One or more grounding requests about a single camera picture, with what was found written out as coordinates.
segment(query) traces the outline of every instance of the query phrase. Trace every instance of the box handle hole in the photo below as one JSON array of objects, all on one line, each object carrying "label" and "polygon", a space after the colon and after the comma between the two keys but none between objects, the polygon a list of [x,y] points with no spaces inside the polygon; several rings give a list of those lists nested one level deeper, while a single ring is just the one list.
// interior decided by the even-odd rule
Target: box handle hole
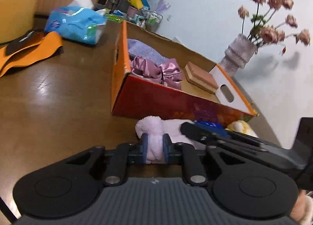
[{"label": "box handle hole", "polygon": [[115,55],[114,55],[114,65],[116,65],[116,63],[117,63],[117,60],[118,60],[118,51],[119,51],[119,49],[118,49],[118,47],[116,47],[116,49],[115,49]]},{"label": "box handle hole", "polygon": [[226,86],[225,84],[221,85],[221,91],[224,94],[226,100],[228,100],[228,102],[234,101],[234,99],[235,99],[234,95],[232,94],[232,92],[230,91],[228,86]]}]

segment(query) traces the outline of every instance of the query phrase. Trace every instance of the sponge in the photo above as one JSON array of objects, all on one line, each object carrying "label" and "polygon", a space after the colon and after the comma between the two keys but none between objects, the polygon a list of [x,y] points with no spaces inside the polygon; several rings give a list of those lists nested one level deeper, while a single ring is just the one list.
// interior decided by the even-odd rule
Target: sponge
[{"label": "sponge", "polygon": [[214,94],[219,88],[212,74],[206,72],[191,62],[186,64],[184,72],[188,82],[205,91],[208,91],[211,94]]}]

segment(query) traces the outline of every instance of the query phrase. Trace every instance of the gray vase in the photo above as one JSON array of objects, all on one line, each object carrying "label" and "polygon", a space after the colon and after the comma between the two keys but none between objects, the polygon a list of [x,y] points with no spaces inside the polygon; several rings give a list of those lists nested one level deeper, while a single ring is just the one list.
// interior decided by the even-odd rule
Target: gray vase
[{"label": "gray vase", "polygon": [[225,50],[225,56],[219,65],[229,76],[233,76],[239,68],[245,67],[256,50],[257,47],[247,37],[239,34]]}]

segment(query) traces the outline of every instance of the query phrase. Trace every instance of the lavender towel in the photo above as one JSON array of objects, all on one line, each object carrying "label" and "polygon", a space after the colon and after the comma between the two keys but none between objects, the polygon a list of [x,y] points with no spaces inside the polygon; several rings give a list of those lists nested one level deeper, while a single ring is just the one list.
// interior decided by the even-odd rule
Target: lavender towel
[{"label": "lavender towel", "polygon": [[162,56],[155,49],[151,48],[147,44],[142,43],[141,41],[127,39],[127,45],[128,53],[131,60],[134,59],[134,57],[136,56],[141,56],[154,62],[156,65],[161,65],[168,60],[168,58]]}]

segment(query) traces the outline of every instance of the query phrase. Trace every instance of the gray gripper base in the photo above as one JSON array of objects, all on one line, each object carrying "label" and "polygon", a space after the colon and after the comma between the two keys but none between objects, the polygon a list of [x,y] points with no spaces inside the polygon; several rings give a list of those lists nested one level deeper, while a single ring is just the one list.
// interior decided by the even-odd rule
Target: gray gripper base
[{"label": "gray gripper base", "polygon": [[204,188],[181,178],[129,178],[105,188],[83,212],[59,219],[39,220],[23,215],[14,225],[296,225],[288,216],[252,221],[231,215]]}]

